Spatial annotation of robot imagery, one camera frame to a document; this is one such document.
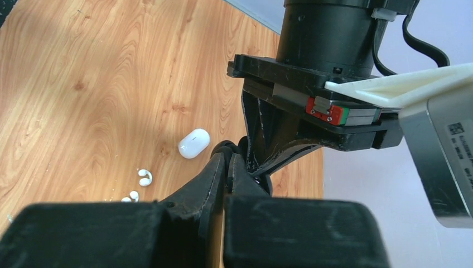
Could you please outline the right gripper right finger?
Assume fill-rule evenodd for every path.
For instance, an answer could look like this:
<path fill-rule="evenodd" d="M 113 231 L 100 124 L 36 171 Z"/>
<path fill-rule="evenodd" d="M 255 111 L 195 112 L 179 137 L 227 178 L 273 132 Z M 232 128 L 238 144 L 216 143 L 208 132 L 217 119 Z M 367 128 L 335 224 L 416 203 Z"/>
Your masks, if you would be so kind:
<path fill-rule="evenodd" d="M 225 267 L 389 267 L 378 224 L 363 204 L 271 197 L 241 155 L 229 163 Z"/>

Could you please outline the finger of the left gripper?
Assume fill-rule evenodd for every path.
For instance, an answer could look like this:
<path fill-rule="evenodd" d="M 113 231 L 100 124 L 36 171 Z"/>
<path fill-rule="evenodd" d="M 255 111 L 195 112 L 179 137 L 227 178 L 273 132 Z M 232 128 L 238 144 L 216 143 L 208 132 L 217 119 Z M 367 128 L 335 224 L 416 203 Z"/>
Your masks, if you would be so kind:
<path fill-rule="evenodd" d="M 272 174 L 277 158 L 272 145 L 279 110 L 246 91 L 242 92 L 242 109 L 247 135 L 240 140 L 240 147 L 246 149 L 247 170 L 251 174 Z"/>
<path fill-rule="evenodd" d="M 295 160 L 320 149 L 322 146 L 314 140 L 295 140 L 277 143 L 272 149 L 257 151 L 249 157 L 249 173 L 252 176 L 271 175 Z"/>

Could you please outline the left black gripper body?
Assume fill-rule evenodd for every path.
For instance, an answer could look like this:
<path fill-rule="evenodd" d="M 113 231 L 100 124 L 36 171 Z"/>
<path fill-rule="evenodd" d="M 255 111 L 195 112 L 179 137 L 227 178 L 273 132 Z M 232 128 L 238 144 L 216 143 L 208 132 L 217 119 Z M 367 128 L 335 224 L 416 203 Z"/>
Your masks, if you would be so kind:
<path fill-rule="evenodd" d="M 242 78 L 243 91 L 279 110 L 272 147 L 314 140 L 323 147 L 357 151 L 395 147 L 402 140 L 398 109 L 382 108 L 324 87 L 326 82 L 349 82 L 351 77 L 243 54 L 229 61 L 228 75 Z"/>

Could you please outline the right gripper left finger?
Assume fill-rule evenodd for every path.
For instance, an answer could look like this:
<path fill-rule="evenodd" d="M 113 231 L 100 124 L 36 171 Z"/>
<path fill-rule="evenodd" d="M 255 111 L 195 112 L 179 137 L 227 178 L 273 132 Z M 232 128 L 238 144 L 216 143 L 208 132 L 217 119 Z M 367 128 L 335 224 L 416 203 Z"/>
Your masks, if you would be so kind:
<path fill-rule="evenodd" d="M 39 203 L 1 238 L 2 267 L 219 267 L 226 158 L 157 202 Z"/>

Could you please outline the black charging case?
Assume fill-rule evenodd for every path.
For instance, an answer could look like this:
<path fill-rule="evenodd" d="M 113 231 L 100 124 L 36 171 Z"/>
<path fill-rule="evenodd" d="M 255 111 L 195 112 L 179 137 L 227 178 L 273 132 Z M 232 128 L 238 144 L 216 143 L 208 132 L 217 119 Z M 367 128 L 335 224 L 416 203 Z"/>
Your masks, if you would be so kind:
<path fill-rule="evenodd" d="M 229 140 L 219 142 L 212 150 L 224 156 L 224 189 L 232 195 L 273 195 L 271 178 L 268 174 L 254 175 L 247 167 L 248 139 L 242 137 L 235 144 Z"/>

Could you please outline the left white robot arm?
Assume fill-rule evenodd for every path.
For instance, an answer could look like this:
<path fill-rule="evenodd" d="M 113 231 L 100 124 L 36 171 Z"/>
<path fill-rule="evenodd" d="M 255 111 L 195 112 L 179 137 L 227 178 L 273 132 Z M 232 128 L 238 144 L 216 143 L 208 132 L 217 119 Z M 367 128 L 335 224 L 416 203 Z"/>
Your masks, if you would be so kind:
<path fill-rule="evenodd" d="M 448 66 L 439 48 L 409 33 L 417 1 L 285 1 L 275 58 L 244 54 L 228 63 L 228 75 L 244 80 L 247 134 L 239 142 L 247 171 L 270 175 L 320 147 L 339 151 L 398 146 L 403 133 L 396 108 L 383 108 L 328 82 L 364 82 L 377 69 L 385 29 L 404 16 L 402 34 L 413 50 Z"/>

